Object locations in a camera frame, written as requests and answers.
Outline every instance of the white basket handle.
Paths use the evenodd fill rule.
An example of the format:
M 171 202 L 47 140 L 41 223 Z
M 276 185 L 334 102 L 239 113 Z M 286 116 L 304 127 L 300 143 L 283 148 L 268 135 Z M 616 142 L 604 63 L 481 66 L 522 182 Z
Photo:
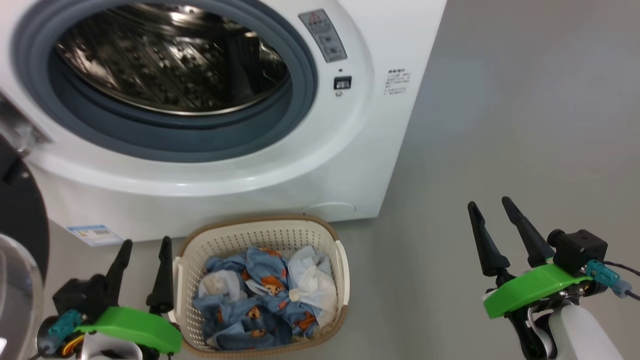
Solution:
M 175 284 L 175 280 L 177 277 L 177 285 L 173 287 L 173 293 L 178 294 L 176 296 L 175 304 L 173 305 L 173 310 L 167 313 L 169 316 L 169 320 L 173 323 L 178 323 L 180 320 L 180 310 L 182 309 L 182 262 L 181 257 L 176 256 L 173 259 L 173 281 Z
M 338 245 L 338 251 L 340 252 L 340 265 L 342 265 L 342 279 L 344 281 L 344 299 L 342 300 L 342 306 L 346 306 L 349 305 L 349 296 L 351 295 L 349 261 L 347 261 L 347 253 L 344 251 L 342 242 L 340 240 L 336 240 L 335 244 Z

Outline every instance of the beige plastic basket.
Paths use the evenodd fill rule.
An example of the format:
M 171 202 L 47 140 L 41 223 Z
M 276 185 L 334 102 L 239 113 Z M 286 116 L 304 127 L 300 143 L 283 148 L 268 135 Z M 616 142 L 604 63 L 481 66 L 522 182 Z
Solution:
M 284 347 L 265 350 L 217 351 L 202 337 L 204 318 L 191 304 L 191 299 L 205 273 L 209 257 L 225 257 L 246 251 L 251 246 L 265 247 L 292 254 L 307 245 L 326 254 L 331 261 L 338 293 L 337 315 L 333 323 L 323 327 L 312 339 L 302 339 Z M 180 325 L 183 347 L 200 357 L 257 357 L 300 350 L 321 344 L 335 335 L 347 316 L 349 304 L 349 265 L 336 232 L 319 218 L 305 215 L 242 219 L 205 226 L 191 234 L 180 256 L 173 261 L 177 294 L 171 320 Z

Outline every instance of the white washing machine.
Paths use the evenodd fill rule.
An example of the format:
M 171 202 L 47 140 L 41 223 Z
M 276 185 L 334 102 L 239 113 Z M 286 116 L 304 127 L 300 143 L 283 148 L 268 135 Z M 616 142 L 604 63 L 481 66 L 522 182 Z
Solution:
M 0 117 L 92 245 L 380 210 L 445 0 L 23 0 Z

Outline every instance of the laundry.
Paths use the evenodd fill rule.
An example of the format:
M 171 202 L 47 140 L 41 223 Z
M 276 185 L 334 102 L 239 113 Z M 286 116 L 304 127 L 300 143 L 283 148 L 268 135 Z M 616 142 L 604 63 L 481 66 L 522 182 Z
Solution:
M 205 318 L 203 335 L 220 350 L 248 350 L 311 337 L 335 318 L 337 295 L 326 255 L 313 247 L 291 262 L 275 250 L 211 257 L 193 305 Z

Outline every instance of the metal bracket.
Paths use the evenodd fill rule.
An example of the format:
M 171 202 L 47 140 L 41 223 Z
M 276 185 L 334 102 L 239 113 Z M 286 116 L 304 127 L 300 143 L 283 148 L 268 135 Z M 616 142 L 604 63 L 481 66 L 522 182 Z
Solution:
M 0 94 L 0 136 L 25 158 L 39 143 L 50 140 Z

